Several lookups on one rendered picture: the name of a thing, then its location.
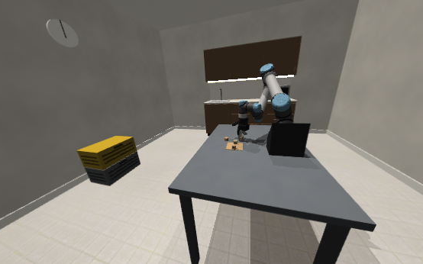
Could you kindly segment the tan mat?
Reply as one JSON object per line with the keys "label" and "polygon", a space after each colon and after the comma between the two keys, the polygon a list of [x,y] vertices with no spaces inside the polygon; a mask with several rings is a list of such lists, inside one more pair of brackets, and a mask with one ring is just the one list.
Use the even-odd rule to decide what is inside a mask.
{"label": "tan mat", "polygon": [[228,143],[226,150],[243,150],[243,144],[242,143],[237,143],[236,149],[232,149],[232,144],[234,144],[234,143]]}

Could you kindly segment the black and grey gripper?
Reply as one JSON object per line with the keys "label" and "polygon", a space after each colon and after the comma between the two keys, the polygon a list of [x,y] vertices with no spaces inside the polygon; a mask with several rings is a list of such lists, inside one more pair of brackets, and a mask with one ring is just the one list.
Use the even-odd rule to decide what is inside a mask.
{"label": "black and grey gripper", "polygon": [[244,135],[247,135],[245,131],[250,129],[250,125],[247,123],[249,118],[239,118],[239,120],[241,120],[241,123],[239,123],[237,128],[237,136],[238,136],[238,139],[240,140],[240,137],[244,138]]}

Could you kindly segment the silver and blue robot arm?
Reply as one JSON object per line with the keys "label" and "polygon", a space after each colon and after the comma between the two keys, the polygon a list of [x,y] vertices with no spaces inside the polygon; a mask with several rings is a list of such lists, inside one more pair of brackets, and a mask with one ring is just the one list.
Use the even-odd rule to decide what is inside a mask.
{"label": "silver and blue robot arm", "polygon": [[[266,64],[260,69],[263,80],[263,93],[259,103],[248,103],[246,100],[239,101],[239,118],[247,118],[247,112],[251,112],[256,122],[263,120],[263,112],[271,95],[271,104],[276,115],[276,123],[293,123],[291,100],[283,93],[276,79],[273,64]],[[262,105],[262,106],[261,106]]]}

